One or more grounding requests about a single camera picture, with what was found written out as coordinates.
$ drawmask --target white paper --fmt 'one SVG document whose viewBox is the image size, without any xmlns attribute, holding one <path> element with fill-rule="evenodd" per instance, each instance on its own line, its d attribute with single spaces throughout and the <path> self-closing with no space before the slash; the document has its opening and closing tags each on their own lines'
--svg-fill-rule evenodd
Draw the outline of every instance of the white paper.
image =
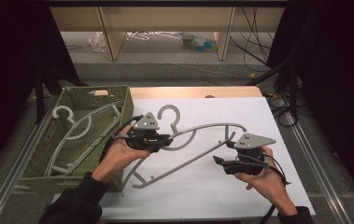
<svg viewBox="0 0 354 224">
<path fill-rule="evenodd" d="M 134 100 L 135 115 L 152 112 L 155 116 L 164 105 L 175 105 L 181 114 L 177 125 L 179 131 L 208 123 L 238 123 L 253 133 L 276 139 L 269 147 L 286 173 L 288 193 L 296 205 L 307 206 L 315 214 L 308 200 L 302 182 L 296 173 L 270 108 L 264 98 L 206 98 L 206 99 L 149 99 Z M 170 123 L 175 120 L 175 112 L 165 110 L 163 118 L 157 119 L 161 129 L 158 133 L 172 134 Z M 242 135 L 235 131 L 234 141 Z M 190 137 L 187 133 L 175 139 L 170 147 L 184 143 Z M 199 130 L 194 140 L 180 151 L 152 153 L 137 172 L 145 179 L 158 176 L 180 165 L 224 140 L 223 127 Z M 246 190 L 243 183 L 233 175 L 226 175 L 223 168 L 212 156 L 234 160 L 236 151 L 226 146 L 220 147 L 192 164 L 145 187 L 134 189 L 133 184 L 141 182 L 132 176 L 124 189 L 124 197 L 119 193 L 108 193 L 100 202 L 103 207 L 102 220 L 121 221 L 177 221 L 242 219 L 263 217 L 271 204 L 255 189 Z M 124 176 L 135 162 L 124 171 Z"/>
</svg>

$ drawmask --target gray gripper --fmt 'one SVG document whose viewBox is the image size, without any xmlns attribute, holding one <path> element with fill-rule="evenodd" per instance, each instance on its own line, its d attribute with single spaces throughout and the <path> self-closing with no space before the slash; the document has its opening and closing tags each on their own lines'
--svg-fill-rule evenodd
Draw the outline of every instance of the gray gripper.
<svg viewBox="0 0 354 224">
<path fill-rule="evenodd" d="M 134 129 L 136 130 L 158 130 L 160 128 L 157 120 L 151 112 L 148 112 L 147 115 L 142 117 L 139 121 L 134 125 Z"/>
<path fill-rule="evenodd" d="M 276 142 L 276 139 L 255 135 L 252 133 L 244 133 L 244 135 L 235 143 L 236 149 L 252 149 L 262 147 Z"/>
</svg>

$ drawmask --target green plastic basket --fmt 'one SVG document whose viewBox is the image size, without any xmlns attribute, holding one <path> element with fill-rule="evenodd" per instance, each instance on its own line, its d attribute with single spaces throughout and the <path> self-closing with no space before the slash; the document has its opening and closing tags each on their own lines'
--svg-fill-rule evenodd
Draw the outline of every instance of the green plastic basket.
<svg viewBox="0 0 354 224">
<path fill-rule="evenodd" d="M 78 121 L 93 110 L 116 102 L 123 102 L 123 104 L 118 106 L 121 120 L 109 132 L 113 133 L 133 115 L 134 104 L 128 86 L 67 87 L 63 89 L 56 106 L 69 107 L 74 113 L 73 120 Z M 86 172 L 91 172 L 97 167 L 101 152 L 108 139 L 108 137 L 104 137 L 70 175 L 46 176 L 45 172 L 51 155 L 72 127 L 72 123 L 67 119 L 69 113 L 66 110 L 60 109 L 57 114 L 59 116 L 57 119 L 54 117 L 46 119 L 44 128 L 33 145 L 31 157 L 20 178 L 23 185 L 41 194 L 61 193 L 64 189 L 77 186 Z M 74 140 L 65 140 L 54 165 L 65 168 L 75 161 L 88 147 L 92 146 L 95 140 L 98 140 L 115 117 L 117 115 L 113 109 L 92 116 L 92 126 L 83 136 Z M 85 119 L 69 136 L 80 135 L 87 126 L 88 120 Z M 109 191 L 120 191 L 121 179 L 122 171 L 112 178 Z"/>
</svg>

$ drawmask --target human hand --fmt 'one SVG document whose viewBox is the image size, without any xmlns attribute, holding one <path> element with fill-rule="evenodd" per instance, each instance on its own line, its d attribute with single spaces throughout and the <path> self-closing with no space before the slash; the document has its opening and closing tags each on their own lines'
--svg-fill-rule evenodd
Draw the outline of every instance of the human hand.
<svg viewBox="0 0 354 224">
<path fill-rule="evenodd" d="M 121 132 L 127 133 L 130 128 L 131 126 L 128 125 Z M 115 173 L 124 169 L 132 161 L 146 158 L 149 155 L 150 153 L 147 150 L 136 150 L 128 147 L 124 138 L 116 139 L 107 150 L 101 163 L 92 172 L 92 178 L 107 183 Z"/>
<path fill-rule="evenodd" d="M 262 147 L 262 150 L 266 155 L 273 157 L 273 150 L 271 148 Z M 276 168 L 276 163 L 272 159 L 269 160 L 269 165 Z M 247 190 L 257 190 L 264 198 L 274 204 L 282 215 L 292 216 L 297 214 L 296 207 L 288 195 L 281 176 L 276 172 L 271 169 L 263 169 L 258 175 L 237 173 L 234 176 L 248 183 Z"/>
</svg>

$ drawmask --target black cable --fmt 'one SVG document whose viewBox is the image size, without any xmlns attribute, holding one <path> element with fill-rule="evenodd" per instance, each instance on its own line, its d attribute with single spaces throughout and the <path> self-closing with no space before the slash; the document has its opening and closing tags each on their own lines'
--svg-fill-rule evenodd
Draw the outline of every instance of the black cable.
<svg viewBox="0 0 354 224">
<path fill-rule="evenodd" d="M 270 35 L 270 33 L 267 33 L 267 34 L 269 34 L 269 36 L 270 36 L 270 38 L 272 39 L 272 41 L 275 40 L 275 39 Z"/>
<path fill-rule="evenodd" d="M 256 57 L 253 53 L 247 51 L 247 48 L 244 49 L 243 47 L 241 47 L 240 45 L 238 45 L 238 44 L 233 40 L 233 38 L 232 38 L 231 36 L 230 36 L 230 39 L 236 44 L 236 46 L 237 46 L 239 49 L 243 50 L 245 53 L 249 54 L 251 57 L 253 57 L 254 59 L 258 60 L 260 63 L 266 64 L 265 61 L 263 61 L 262 59 Z"/>
<path fill-rule="evenodd" d="M 253 45 L 258 45 L 258 46 L 260 46 L 261 44 L 258 44 L 258 43 L 255 43 L 255 42 L 253 42 L 253 41 L 251 41 L 251 40 L 248 40 L 244 35 L 243 35 L 243 33 L 242 32 L 240 32 L 240 35 L 241 36 L 243 36 L 243 38 L 244 39 L 246 39 L 250 44 L 253 44 Z M 269 49 L 270 47 L 267 47 L 267 46 L 265 46 L 265 45 L 262 45 L 262 47 L 263 48 L 267 48 L 267 49 Z"/>
<path fill-rule="evenodd" d="M 281 100 L 283 102 L 283 104 L 281 106 L 276 106 L 273 104 L 274 100 Z M 285 113 L 290 112 L 290 107 L 286 106 L 286 101 L 284 98 L 269 98 L 267 100 L 267 102 L 271 107 L 274 108 L 271 110 L 273 114 L 278 112 L 276 115 L 274 115 L 274 118 L 276 119 L 276 121 L 278 122 L 279 125 L 281 125 L 283 127 L 292 127 L 298 122 L 299 119 L 298 119 L 297 115 L 294 115 L 293 113 L 291 113 L 292 117 L 293 117 L 292 124 L 285 124 L 281 121 L 282 116 L 285 115 Z M 304 105 L 297 105 L 296 108 L 303 107 L 303 106 Z"/>
<path fill-rule="evenodd" d="M 257 69 L 254 69 L 254 68 L 251 68 L 247 65 L 247 62 L 246 62 L 246 52 L 247 51 L 247 45 L 248 45 L 248 42 L 246 43 L 246 46 L 242 49 L 244 51 L 243 53 L 243 62 L 244 62 L 244 65 L 246 66 L 247 69 L 251 70 L 251 71 L 254 71 L 254 72 L 267 72 L 267 71 L 263 71 L 263 70 L 257 70 Z M 257 60 L 259 60 L 260 62 L 263 62 L 263 64 L 265 65 L 265 62 L 260 60 L 258 57 L 255 57 Z"/>
<path fill-rule="evenodd" d="M 281 170 L 281 172 L 279 172 L 277 170 L 276 167 L 273 167 L 273 166 L 269 166 L 269 169 L 276 172 L 276 174 L 278 174 L 280 177 L 281 177 L 281 180 L 282 180 L 282 183 L 284 184 L 284 186 L 290 184 L 288 181 L 287 181 L 287 178 L 285 177 L 285 173 L 284 173 L 284 170 L 282 169 L 282 167 L 280 166 L 280 164 L 278 163 L 278 161 L 276 161 L 276 159 L 274 159 L 272 156 L 269 156 L 269 155 L 264 155 L 270 159 L 272 159 L 275 163 L 276 163 L 276 166 L 279 167 L 279 169 Z M 269 217 L 274 213 L 276 209 L 276 206 L 272 203 L 272 205 L 270 206 L 270 209 L 269 211 L 266 213 L 266 215 L 263 216 L 260 224 L 265 224 L 267 222 L 267 220 L 269 219 Z"/>
<path fill-rule="evenodd" d="M 123 128 L 125 128 L 133 120 L 139 120 L 139 119 L 142 119 L 142 117 L 144 117 L 144 116 L 143 115 L 139 115 L 139 116 L 135 116 L 135 117 L 132 117 L 132 118 L 128 119 L 127 121 L 122 123 L 122 125 L 113 134 L 110 135 L 109 139 L 107 139 L 107 141 L 106 141 L 106 143 L 104 145 L 103 151 L 101 152 L 100 162 L 104 159 L 104 157 L 105 157 L 105 155 L 107 153 L 107 150 L 110 148 L 110 146 L 112 145 L 113 141 L 115 141 L 116 135 L 118 133 L 120 133 L 121 130 L 123 130 Z"/>
<path fill-rule="evenodd" d="M 258 26 L 256 25 L 256 11 L 257 11 L 257 8 L 256 7 L 253 8 L 253 22 L 252 22 L 252 24 L 250 23 L 249 18 L 247 16 L 247 13 L 246 13 L 246 11 L 244 10 L 243 7 L 242 7 L 242 9 L 243 9 L 244 16 L 246 17 L 246 20 L 248 22 L 248 26 L 249 26 L 249 29 L 250 29 L 248 41 L 250 40 L 251 34 L 253 34 L 256 37 L 256 40 L 259 43 L 260 50 L 261 50 L 263 58 L 267 61 L 268 57 L 267 57 L 267 54 L 266 54 L 266 52 L 264 51 L 264 49 L 262 47 L 261 40 L 259 39 L 259 35 L 258 35 Z"/>
<path fill-rule="evenodd" d="M 274 109 L 272 109 L 272 112 L 278 112 L 278 111 L 282 111 L 282 112 L 288 112 L 289 108 L 286 106 L 286 101 L 283 98 L 274 98 L 273 96 L 275 95 L 275 93 L 273 93 L 272 95 L 264 95 L 265 97 L 269 97 L 267 99 L 267 103 L 273 107 Z M 274 101 L 275 100 L 281 100 L 282 101 L 282 105 L 278 106 L 278 105 L 274 105 Z M 299 108 L 304 108 L 304 107 L 308 107 L 308 105 L 306 104 L 305 100 L 302 100 L 301 98 L 298 99 L 298 101 L 300 102 L 299 105 L 296 106 L 297 109 Z M 314 117 L 312 114 L 306 114 L 302 111 L 297 110 L 297 113 L 307 116 L 307 117 Z"/>
<path fill-rule="evenodd" d="M 268 56 L 266 54 L 266 52 L 264 51 L 263 47 L 262 47 L 262 44 L 261 44 L 261 40 L 259 39 L 259 33 L 258 33 L 258 26 L 256 24 L 256 11 L 257 11 L 257 8 L 254 7 L 253 8 L 253 22 L 252 22 L 252 28 L 255 27 L 255 29 L 253 30 L 253 34 L 254 36 L 256 37 L 256 40 L 258 41 L 259 43 L 259 48 L 262 52 L 262 56 L 263 58 L 267 61 L 268 59 Z"/>
</svg>

